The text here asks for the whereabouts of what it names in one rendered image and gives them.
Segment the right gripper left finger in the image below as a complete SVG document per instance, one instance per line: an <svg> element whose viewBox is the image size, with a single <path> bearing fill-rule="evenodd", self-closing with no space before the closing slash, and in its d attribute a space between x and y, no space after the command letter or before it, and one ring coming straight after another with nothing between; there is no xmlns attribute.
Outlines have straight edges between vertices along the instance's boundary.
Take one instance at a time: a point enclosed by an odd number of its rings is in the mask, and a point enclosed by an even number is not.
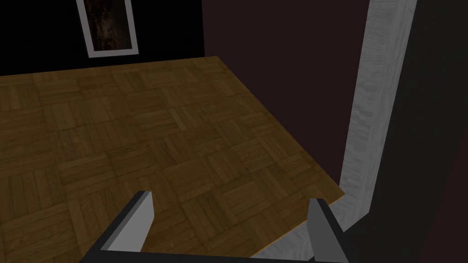
<svg viewBox="0 0 468 263"><path fill-rule="evenodd" d="M137 192L98 238L98 250L140 252L153 220L152 192Z"/></svg>

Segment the white framed dark picture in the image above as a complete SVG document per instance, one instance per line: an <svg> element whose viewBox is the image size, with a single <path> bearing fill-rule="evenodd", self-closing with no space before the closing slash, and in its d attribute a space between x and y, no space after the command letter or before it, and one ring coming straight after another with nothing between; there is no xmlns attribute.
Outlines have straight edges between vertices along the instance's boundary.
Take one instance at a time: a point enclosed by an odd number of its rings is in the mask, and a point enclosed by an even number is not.
<svg viewBox="0 0 468 263"><path fill-rule="evenodd" d="M131 0L75 0L89 58L138 55Z"/></svg>

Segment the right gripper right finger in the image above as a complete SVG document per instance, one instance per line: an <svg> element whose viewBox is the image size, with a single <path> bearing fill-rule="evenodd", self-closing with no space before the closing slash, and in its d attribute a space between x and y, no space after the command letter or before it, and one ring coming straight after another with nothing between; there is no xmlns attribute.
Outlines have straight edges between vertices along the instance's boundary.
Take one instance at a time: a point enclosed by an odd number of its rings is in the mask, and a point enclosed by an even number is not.
<svg viewBox="0 0 468 263"><path fill-rule="evenodd" d="M347 263L340 242L343 231L324 199L310 199L307 230L316 263Z"/></svg>

